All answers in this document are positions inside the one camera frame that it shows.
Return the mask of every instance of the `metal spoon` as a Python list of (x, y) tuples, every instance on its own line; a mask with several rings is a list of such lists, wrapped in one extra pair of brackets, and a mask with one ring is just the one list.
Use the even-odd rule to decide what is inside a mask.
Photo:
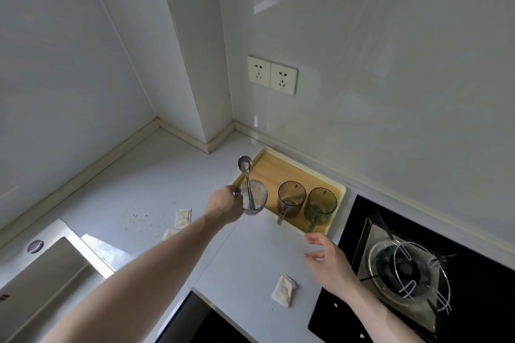
[(252, 190), (250, 188), (250, 179), (249, 179), (249, 173), (250, 173), (250, 170), (252, 170), (252, 159), (248, 156), (241, 156), (238, 159), (238, 168), (247, 177), (247, 193), (249, 195), (249, 207), (251, 210), (255, 210), (256, 206), (254, 203), (254, 196), (252, 195)]

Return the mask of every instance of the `gas stove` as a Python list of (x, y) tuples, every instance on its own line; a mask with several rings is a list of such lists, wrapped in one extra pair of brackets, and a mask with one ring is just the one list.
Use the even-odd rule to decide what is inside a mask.
[[(361, 196), (338, 247), (363, 285), (426, 341), (515, 336), (515, 271)], [(324, 289), (308, 328), (327, 343), (372, 341)]]

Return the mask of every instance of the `forearm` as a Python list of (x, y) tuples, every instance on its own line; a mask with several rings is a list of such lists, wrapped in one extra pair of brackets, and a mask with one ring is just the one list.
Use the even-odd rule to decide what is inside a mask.
[(374, 343), (423, 343), (423, 340), (383, 305), (361, 283), (356, 283), (347, 304)]
[(96, 288), (43, 341), (142, 341), (222, 227), (219, 216), (207, 214), (145, 252)]

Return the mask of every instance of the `wall socket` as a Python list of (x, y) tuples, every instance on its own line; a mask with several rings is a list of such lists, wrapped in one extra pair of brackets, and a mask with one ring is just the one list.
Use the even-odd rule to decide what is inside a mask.
[(297, 70), (272, 63), (270, 68), (270, 86), (288, 95), (295, 94)]
[(263, 86), (270, 86), (270, 61), (261, 60), (256, 57), (247, 56), (247, 67), (249, 80)]

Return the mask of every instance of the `white countertop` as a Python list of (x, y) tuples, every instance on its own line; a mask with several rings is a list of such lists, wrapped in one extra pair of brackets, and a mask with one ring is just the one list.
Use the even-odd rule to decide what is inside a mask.
[[(173, 227), (177, 209), (192, 208), (192, 220), (200, 217), (213, 191), (237, 176), (237, 159), (253, 157), (263, 146), (234, 132), (207, 155), (159, 129), (3, 247), (0, 266), (57, 218), (79, 236), (87, 233), (136, 257), (158, 244), (164, 230)], [(459, 228), (341, 183), (347, 193), (328, 234), (335, 242), (359, 193), (493, 259), (508, 260), (509, 255), (496, 254), (488, 245), (471, 244)], [(308, 245), (298, 232), (285, 223), (278, 226), (275, 220), (272, 213), (261, 212), (225, 226), (146, 342), (157, 339), (165, 321), (193, 287), (260, 343), (321, 342), (307, 329), (320, 293), (320, 285), (304, 265)], [(281, 274), (299, 286), (290, 308), (270, 297)]]

